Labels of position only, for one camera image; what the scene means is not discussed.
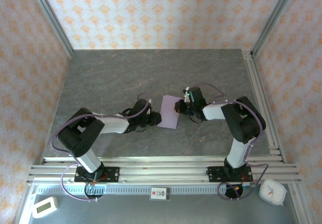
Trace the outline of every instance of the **gray table surface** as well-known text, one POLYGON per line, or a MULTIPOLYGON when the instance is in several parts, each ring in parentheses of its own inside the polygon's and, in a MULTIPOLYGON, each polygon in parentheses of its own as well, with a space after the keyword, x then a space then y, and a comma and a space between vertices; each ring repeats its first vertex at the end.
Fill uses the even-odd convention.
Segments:
POLYGON ((149 195, 107 195, 98 202, 74 200, 67 195, 37 195, 35 203, 55 196, 58 210, 30 224, 137 223, 137 224, 296 224, 289 191, 283 206, 259 197, 259 187, 248 198, 226 201, 218 195, 171 195, 170 201, 151 201, 149 195))
MULTIPOLYGON (((164 95, 182 97, 182 90, 210 83, 226 99, 247 96, 256 105, 249 75, 239 49, 198 50, 77 50, 71 59, 51 133, 79 108, 116 114, 131 108, 145 92, 159 112, 164 95)), ((201 87, 207 102, 219 93, 201 87)), ((232 135, 224 120, 192 122, 180 115, 177 129, 150 127, 144 132, 102 134, 93 145, 99 157, 224 156, 232 135)), ((251 155, 269 154, 265 136, 251 155)), ((64 157, 47 146, 45 157, 64 157)))

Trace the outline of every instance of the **black mounting plate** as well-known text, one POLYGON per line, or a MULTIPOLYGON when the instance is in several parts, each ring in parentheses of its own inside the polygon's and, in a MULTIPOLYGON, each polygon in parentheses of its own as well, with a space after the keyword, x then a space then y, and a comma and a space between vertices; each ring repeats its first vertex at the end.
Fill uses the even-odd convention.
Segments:
MULTIPOLYGON (((119 181, 120 176, 120 168, 119 167, 104 167, 104 174, 100 178, 99 182, 107 183, 107 182, 114 182, 117 183, 119 181)), ((75 182, 92 182, 91 179, 88 178, 86 175, 86 170, 79 166, 76 169, 75 173, 75 182)))
POLYGON ((206 174, 209 177, 209 182, 252 182, 254 180, 249 166, 245 166, 242 172, 233 175, 231 178, 227 177, 223 168, 223 166, 208 167, 206 174))

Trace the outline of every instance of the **wall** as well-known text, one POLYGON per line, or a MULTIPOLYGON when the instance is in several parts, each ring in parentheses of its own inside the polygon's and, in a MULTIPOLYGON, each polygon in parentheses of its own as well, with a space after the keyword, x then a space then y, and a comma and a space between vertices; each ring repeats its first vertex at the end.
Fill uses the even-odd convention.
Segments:
POLYGON ((300 164, 321 220, 322 0, 291 0, 256 62, 287 161, 300 164))
POLYGON ((49 0, 75 49, 251 50, 277 0, 49 0))
POLYGON ((12 223, 69 58, 36 0, 0 0, 0 25, 0 223, 12 223))

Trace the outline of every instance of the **label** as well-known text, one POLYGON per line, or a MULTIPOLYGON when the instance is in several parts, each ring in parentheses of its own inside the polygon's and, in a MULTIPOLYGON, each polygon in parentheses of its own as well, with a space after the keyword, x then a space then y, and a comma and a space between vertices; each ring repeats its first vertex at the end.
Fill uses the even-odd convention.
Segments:
POLYGON ((150 200, 170 200, 170 188, 151 187, 150 200))

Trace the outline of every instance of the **orange floral wallpaper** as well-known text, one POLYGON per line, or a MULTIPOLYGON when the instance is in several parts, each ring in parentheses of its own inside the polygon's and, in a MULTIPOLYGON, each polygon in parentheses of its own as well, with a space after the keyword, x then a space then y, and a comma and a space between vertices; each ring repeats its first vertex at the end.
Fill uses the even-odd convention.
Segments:
POLYGON ((75 49, 251 50, 278 0, 49 0, 75 49))
POLYGON ((287 161, 300 164, 321 220, 322 0, 291 0, 256 60, 287 161))
POLYGON ((0 223, 12 223, 69 58, 36 0, 0 0, 0 25, 0 223))

